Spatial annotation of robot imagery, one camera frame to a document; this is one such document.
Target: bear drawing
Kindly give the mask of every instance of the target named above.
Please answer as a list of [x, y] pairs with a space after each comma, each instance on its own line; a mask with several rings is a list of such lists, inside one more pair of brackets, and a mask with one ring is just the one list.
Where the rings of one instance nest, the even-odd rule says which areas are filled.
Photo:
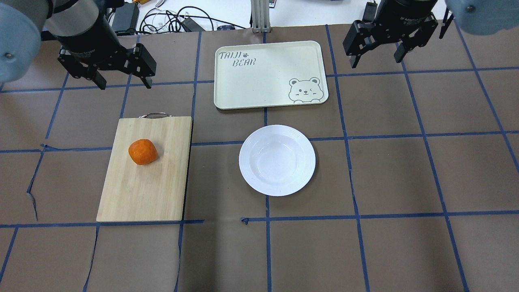
[[311, 103], [320, 101], [324, 93], [321, 90], [319, 84], [321, 81], [312, 77], [310, 80], [298, 80], [298, 79], [290, 79], [290, 93], [289, 98], [294, 103]]

